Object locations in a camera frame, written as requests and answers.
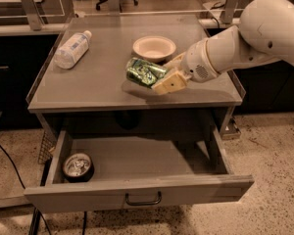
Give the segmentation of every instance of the drawer handle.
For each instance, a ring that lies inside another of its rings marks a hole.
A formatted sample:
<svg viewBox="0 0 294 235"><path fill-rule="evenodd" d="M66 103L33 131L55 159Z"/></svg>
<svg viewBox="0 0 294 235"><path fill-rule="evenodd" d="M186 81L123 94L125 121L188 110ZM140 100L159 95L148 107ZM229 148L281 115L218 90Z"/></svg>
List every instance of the drawer handle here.
<svg viewBox="0 0 294 235"><path fill-rule="evenodd" d="M0 66L0 71L8 71L9 69L9 66Z"/></svg>
<svg viewBox="0 0 294 235"><path fill-rule="evenodd" d="M126 193L125 194L125 201L129 206L133 206L133 207L154 206L154 205L158 205L162 201L162 195L161 195L161 192L158 192L158 199L155 201L151 201L151 202L131 202L129 200L128 193Z"/></svg>

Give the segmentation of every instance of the black cable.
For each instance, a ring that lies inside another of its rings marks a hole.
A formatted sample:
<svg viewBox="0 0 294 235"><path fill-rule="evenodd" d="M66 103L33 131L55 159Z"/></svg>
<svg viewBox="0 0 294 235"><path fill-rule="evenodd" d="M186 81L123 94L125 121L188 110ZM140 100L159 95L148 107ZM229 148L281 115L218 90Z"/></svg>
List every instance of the black cable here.
<svg viewBox="0 0 294 235"><path fill-rule="evenodd" d="M12 164L12 166L13 166L15 172L17 173L18 179L19 179L19 181L20 181L20 183L21 183L23 189L25 189L25 185L24 185L24 183L23 183L23 181L22 181L22 179L21 179L21 176L20 176L20 174L19 174L19 171L18 171L16 165L14 164L13 160L11 159L10 155L7 153L7 151L6 151L1 145L0 145L0 149L1 149L2 152L4 152L4 154L8 157L8 159L9 159L9 161L11 162L11 164ZM42 214L41 214L41 217L42 217L42 220L43 220L44 223L45 223L45 226L46 226L46 228L47 228L47 230L48 230L49 235L51 235L51 232L50 232L50 229L49 229L49 226L48 226L48 224L47 224L46 219L43 217Z"/></svg>
<svg viewBox="0 0 294 235"><path fill-rule="evenodd" d="M9 154L7 153L7 151L6 151L1 145L0 145L0 149L2 150L2 152L4 152L4 154L5 154L5 155L8 157L8 159L10 160L10 162L11 162L11 164L12 164L12 166L13 166L15 172L17 173L17 176L18 176L18 178L19 178L19 181L20 181L20 183L22 184L23 189L25 189L25 186L24 186L24 184L23 184L23 182L22 182L22 179L21 179L21 177L20 177L19 171L18 171L16 165L14 164L13 160L11 159L11 157L9 156Z"/></svg>
<svg viewBox="0 0 294 235"><path fill-rule="evenodd" d="M50 231L50 229L49 229L49 225L47 224L46 219L44 218L44 216L43 216L42 213L41 213L40 215L41 215L42 220L43 220L44 223L45 223L45 226L46 226L46 228L47 228L47 231L48 231L49 235L51 235L51 231Z"/></svg>
<svg viewBox="0 0 294 235"><path fill-rule="evenodd" d="M224 6L224 4L222 4L221 2L217 2L216 4L213 5L212 8L210 8L211 10L215 10L215 9L219 9L219 8L222 8Z"/></svg>
<svg viewBox="0 0 294 235"><path fill-rule="evenodd" d="M212 17L212 20L215 20L217 22L218 28L220 28L220 23L219 23L218 19L216 19L215 17Z"/></svg>
<svg viewBox="0 0 294 235"><path fill-rule="evenodd" d="M87 211L84 212L84 221L82 223L82 235L85 235L86 231L86 224L87 224Z"/></svg>

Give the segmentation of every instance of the bottle cap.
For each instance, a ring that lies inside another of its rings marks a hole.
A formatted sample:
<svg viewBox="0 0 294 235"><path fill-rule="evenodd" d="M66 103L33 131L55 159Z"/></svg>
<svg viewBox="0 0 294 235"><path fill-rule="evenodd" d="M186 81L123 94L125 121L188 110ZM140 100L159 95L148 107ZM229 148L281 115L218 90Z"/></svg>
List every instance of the bottle cap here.
<svg viewBox="0 0 294 235"><path fill-rule="evenodd" d="M91 38L92 34L89 30L86 30L84 34L87 36L88 40Z"/></svg>

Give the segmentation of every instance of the desk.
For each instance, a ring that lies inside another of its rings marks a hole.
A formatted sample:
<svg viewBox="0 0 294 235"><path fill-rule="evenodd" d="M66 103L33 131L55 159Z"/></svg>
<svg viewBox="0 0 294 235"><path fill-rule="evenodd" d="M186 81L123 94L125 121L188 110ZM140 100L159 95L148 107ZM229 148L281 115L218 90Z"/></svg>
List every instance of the desk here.
<svg viewBox="0 0 294 235"><path fill-rule="evenodd" d="M238 200L253 178L232 174L212 118L223 113L217 118L224 122L228 109L242 103L229 75L163 96L125 78L136 39L168 37L176 55L207 36L196 17L73 19L62 42L86 29L92 32L90 49L78 64L61 70L51 61L31 93L29 111L58 142L46 187L27 188L29 200L42 212L133 208L125 195L141 203L157 198L157 192L162 194L157 206ZM139 111L141 121L123 129L114 119L119 111ZM78 150L90 154L96 172L90 182L71 185L61 164Z"/></svg>

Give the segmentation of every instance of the small tin can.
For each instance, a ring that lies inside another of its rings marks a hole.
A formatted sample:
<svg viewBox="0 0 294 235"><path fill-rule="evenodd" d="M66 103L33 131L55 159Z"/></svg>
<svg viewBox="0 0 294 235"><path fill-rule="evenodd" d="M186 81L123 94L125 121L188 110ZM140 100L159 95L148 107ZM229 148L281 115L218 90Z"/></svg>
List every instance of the small tin can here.
<svg viewBox="0 0 294 235"><path fill-rule="evenodd" d="M69 156L63 163L62 171L70 183L87 182L95 168L90 157L84 153Z"/></svg>
<svg viewBox="0 0 294 235"><path fill-rule="evenodd" d="M132 58L126 64L126 78L141 86L151 88L163 78L168 69L143 59Z"/></svg>

